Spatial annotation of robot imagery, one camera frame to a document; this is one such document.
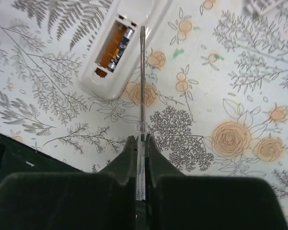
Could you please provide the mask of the clear handle small screwdriver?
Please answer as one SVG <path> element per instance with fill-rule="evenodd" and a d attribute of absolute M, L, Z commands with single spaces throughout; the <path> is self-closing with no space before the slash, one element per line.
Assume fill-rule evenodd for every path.
<path fill-rule="evenodd" d="M 145 199 L 145 27 L 140 29 L 140 105 L 139 122 L 137 125 L 137 175 L 136 175 L 136 200 Z"/>

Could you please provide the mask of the black orange battery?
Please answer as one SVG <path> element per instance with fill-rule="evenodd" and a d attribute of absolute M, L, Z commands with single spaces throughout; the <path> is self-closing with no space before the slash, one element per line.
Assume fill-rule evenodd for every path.
<path fill-rule="evenodd" d="M 114 54 L 112 55 L 110 62 L 108 63 L 108 69 L 110 71 L 114 71 L 116 66 L 118 65 L 119 60 L 121 59 L 125 49 L 127 48 L 128 43 L 130 42 L 133 36 L 134 30 L 132 28 L 127 28 L 125 31 L 123 38 L 121 39 L 120 43 L 118 44 Z"/>

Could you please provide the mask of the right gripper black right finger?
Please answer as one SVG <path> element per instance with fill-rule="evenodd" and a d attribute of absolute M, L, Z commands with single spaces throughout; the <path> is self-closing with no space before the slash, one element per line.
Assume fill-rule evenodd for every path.
<path fill-rule="evenodd" d="M 151 230 L 286 230 L 268 182 L 255 177 L 187 176 L 145 141 L 146 221 Z"/>

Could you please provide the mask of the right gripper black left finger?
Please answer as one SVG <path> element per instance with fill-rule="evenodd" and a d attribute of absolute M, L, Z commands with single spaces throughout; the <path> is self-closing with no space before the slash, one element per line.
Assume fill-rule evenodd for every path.
<path fill-rule="evenodd" d="M 0 230 L 133 230 L 136 140 L 98 173 L 17 172 L 0 183 Z"/>

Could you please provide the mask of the white remote control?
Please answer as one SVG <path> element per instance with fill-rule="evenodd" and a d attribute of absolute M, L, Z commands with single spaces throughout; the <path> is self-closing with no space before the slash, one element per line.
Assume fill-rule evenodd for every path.
<path fill-rule="evenodd" d="M 115 0 L 79 70 L 81 89 L 117 99 L 140 62 L 141 42 L 149 45 L 170 0 Z"/>

